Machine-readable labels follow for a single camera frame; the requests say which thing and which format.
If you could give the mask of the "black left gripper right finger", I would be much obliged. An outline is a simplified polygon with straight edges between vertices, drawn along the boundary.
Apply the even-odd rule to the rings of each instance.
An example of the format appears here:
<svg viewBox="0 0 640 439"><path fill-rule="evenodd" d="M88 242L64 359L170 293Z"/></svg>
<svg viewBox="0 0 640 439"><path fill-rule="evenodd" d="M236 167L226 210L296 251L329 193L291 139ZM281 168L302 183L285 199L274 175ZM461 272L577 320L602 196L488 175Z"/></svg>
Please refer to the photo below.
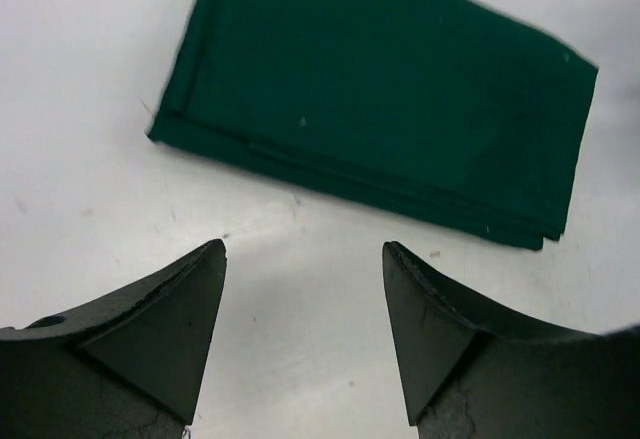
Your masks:
<svg viewBox="0 0 640 439"><path fill-rule="evenodd" d="M639 330L510 309L397 242L383 281L409 423L422 438L635 438Z"/></svg>

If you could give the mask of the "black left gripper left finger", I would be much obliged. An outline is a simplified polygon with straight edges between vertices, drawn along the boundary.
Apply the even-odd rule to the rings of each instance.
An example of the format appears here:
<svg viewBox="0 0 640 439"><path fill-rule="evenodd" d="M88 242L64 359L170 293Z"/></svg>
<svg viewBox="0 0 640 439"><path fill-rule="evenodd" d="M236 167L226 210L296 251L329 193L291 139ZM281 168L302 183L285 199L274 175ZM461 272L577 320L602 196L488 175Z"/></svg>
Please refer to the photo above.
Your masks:
<svg viewBox="0 0 640 439"><path fill-rule="evenodd" d="M182 437L226 268L214 239L98 299L2 329L2 437Z"/></svg>

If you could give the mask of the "dark green surgical cloth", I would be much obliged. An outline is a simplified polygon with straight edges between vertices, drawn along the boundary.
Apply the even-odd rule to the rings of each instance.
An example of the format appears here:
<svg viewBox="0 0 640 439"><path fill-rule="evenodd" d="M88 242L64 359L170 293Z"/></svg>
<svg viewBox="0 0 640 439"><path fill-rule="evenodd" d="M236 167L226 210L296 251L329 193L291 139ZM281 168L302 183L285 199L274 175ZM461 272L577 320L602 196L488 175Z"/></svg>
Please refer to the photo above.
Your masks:
<svg viewBox="0 0 640 439"><path fill-rule="evenodd" d="M471 0L196 0L148 135L539 250L566 228L597 73Z"/></svg>

